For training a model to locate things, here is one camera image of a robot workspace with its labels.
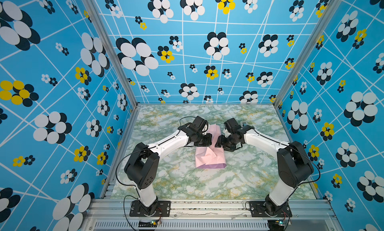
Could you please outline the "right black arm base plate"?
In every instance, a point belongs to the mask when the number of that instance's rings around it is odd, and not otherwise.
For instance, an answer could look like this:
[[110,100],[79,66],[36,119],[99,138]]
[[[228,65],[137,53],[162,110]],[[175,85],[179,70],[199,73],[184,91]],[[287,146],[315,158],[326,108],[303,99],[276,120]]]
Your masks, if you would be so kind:
[[253,218],[291,218],[293,216],[288,202],[276,206],[269,201],[248,201],[245,207],[251,212]]

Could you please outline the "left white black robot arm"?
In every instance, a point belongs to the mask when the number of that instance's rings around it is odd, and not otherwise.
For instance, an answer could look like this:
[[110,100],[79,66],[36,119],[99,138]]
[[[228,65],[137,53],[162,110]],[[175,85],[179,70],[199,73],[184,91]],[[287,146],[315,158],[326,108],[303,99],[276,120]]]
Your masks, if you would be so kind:
[[178,127],[171,135],[146,145],[138,143],[131,153],[124,172],[134,182],[139,194],[139,210],[146,216],[155,213],[158,197],[153,188],[159,162],[161,159],[179,148],[192,144],[194,147],[209,147],[212,134],[208,133],[209,122],[200,116],[194,121]]

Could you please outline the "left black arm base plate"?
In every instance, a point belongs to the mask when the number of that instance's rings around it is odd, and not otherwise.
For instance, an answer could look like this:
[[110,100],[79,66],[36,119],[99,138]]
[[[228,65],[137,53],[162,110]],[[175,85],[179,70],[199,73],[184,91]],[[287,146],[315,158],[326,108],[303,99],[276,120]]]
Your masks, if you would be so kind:
[[130,217],[169,217],[171,201],[156,200],[149,207],[144,206],[139,200],[131,202]]

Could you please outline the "purple wrapping paper sheet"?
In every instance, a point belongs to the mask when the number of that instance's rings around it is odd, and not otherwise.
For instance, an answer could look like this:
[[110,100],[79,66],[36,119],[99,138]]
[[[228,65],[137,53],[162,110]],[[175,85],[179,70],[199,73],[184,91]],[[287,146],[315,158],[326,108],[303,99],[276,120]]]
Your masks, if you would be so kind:
[[224,169],[227,166],[223,148],[215,147],[222,134],[219,125],[210,125],[208,133],[212,134],[212,144],[209,147],[196,147],[195,164],[197,169]]

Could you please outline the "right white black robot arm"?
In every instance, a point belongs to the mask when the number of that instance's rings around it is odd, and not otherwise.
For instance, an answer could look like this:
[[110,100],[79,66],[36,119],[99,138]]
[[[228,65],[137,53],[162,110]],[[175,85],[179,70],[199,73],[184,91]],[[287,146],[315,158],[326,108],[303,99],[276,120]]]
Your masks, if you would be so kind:
[[225,134],[219,136],[216,147],[234,152],[247,144],[261,149],[277,160],[279,180],[266,196],[264,204],[268,216],[277,216],[288,205],[295,190],[314,172],[303,145],[297,141],[289,143],[272,138],[253,126],[241,126],[234,118],[227,120],[224,125]]

